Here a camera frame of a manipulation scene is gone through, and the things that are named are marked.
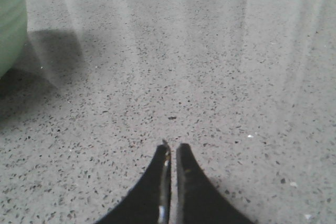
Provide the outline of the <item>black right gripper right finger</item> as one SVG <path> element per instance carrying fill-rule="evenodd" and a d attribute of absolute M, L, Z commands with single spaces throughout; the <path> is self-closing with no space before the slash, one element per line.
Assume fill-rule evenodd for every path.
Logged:
<path fill-rule="evenodd" d="M 218 192 L 186 143 L 177 149 L 176 171 L 177 223 L 252 223 Z"/>

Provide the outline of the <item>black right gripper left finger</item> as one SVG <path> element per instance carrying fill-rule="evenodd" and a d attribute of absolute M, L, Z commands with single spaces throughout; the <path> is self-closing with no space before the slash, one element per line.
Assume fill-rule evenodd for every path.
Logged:
<path fill-rule="evenodd" d="M 167 141 L 124 199 L 97 223 L 168 223 L 171 204 L 171 149 Z"/>

